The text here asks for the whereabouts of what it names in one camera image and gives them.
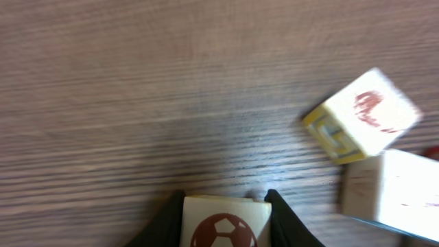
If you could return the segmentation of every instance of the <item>red soccer ball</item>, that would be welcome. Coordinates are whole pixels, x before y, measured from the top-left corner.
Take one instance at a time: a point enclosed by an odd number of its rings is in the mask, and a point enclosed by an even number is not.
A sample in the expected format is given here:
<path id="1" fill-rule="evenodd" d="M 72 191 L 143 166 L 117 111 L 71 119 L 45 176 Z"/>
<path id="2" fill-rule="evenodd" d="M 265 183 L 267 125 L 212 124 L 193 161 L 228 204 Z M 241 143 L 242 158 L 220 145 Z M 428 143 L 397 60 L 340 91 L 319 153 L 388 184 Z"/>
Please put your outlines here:
<path id="1" fill-rule="evenodd" d="M 197 226 L 191 247 L 257 247 L 257 240 L 252 229 L 240 217 L 218 213 Z"/>

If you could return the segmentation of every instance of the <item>block face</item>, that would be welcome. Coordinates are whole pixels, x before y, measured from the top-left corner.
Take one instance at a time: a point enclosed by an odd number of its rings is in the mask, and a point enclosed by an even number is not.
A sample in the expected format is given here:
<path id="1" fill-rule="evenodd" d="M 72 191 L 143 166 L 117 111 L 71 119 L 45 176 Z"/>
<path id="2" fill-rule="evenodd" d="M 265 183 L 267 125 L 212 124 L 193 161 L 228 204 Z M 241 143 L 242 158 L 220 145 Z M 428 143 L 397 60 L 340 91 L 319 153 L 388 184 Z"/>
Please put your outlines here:
<path id="1" fill-rule="evenodd" d="M 378 68 L 369 70 L 322 105 L 366 156 L 380 153 L 422 117 Z"/>
<path id="2" fill-rule="evenodd" d="M 400 150 L 351 163 L 343 214 L 439 242 L 438 174 L 438 161 Z"/>
<path id="3" fill-rule="evenodd" d="M 439 242 L 439 162 L 388 150 L 384 164 L 377 220 Z"/>
<path id="4" fill-rule="evenodd" d="M 244 198 L 187 196 L 180 247 L 270 247 L 272 205 Z"/>
<path id="5" fill-rule="evenodd" d="M 382 160 L 381 156 L 374 156 L 348 165 L 342 197 L 344 215 L 377 219 Z"/>
<path id="6" fill-rule="evenodd" d="M 325 107 L 314 109 L 303 122 L 334 162 L 343 164 L 365 158 L 355 141 L 345 133 L 338 120 Z"/>

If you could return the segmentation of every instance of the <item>wooden table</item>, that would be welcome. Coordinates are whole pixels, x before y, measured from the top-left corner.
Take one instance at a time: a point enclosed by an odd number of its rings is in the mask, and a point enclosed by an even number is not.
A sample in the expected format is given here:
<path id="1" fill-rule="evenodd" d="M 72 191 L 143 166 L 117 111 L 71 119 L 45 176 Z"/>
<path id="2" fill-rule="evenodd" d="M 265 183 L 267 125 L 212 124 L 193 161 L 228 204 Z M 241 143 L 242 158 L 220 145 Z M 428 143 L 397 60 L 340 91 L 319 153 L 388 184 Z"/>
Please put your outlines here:
<path id="1" fill-rule="evenodd" d="M 399 236 L 336 213 L 298 123 L 378 66 L 439 140 L 439 1 L 1 0 L 0 246 L 123 246 L 174 189 L 278 189 L 336 247 Z"/>

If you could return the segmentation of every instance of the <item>red printed picture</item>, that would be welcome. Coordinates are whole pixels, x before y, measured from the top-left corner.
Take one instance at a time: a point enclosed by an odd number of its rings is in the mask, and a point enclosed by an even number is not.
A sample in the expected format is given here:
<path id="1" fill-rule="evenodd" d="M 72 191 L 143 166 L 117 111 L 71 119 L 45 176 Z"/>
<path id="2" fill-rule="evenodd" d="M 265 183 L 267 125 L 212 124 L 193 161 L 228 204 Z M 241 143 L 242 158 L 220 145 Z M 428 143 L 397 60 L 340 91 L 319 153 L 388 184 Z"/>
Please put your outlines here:
<path id="1" fill-rule="evenodd" d="M 240 217 L 218 213 L 197 226 L 191 247 L 257 247 L 257 240 L 252 229 Z"/>
<path id="2" fill-rule="evenodd" d="M 383 100 L 384 96 L 377 91 L 367 91 L 358 95 L 355 98 L 355 115 L 359 120 L 367 123 L 369 126 L 378 128 L 381 132 L 392 134 L 401 131 L 395 130 L 393 127 L 383 127 L 383 124 L 379 123 L 377 116 L 374 115 L 374 109 Z"/>

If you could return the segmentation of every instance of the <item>red object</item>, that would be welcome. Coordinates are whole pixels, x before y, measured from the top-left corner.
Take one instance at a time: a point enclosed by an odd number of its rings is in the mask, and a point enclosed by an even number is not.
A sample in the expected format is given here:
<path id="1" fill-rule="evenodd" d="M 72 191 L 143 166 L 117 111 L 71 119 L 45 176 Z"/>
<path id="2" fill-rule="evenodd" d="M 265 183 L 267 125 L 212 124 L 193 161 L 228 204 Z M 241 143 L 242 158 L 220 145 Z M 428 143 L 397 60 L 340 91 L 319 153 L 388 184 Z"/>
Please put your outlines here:
<path id="1" fill-rule="evenodd" d="M 439 146 L 425 150 L 423 156 L 439 161 Z"/>
<path id="2" fill-rule="evenodd" d="M 373 117 L 373 110 L 377 107 L 382 101 L 384 97 L 377 91 L 367 91 L 358 95 L 355 98 L 355 115 L 357 115 L 358 119 L 367 123 L 368 125 L 379 128 L 379 131 L 384 133 L 393 134 L 396 132 L 400 132 L 402 130 L 395 130 L 393 127 L 386 128 L 383 127 L 381 123 L 378 122 L 378 119 Z"/>
<path id="3" fill-rule="evenodd" d="M 220 229 L 218 224 L 221 223 L 226 223 L 228 227 Z M 257 247 L 257 239 L 250 226 L 240 217 L 229 213 L 218 213 L 203 220 L 193 233 L 191 247 L 217 246 L 214 244 L 217 238 L 226 240 L 229 243 L 226 247 Z"/>

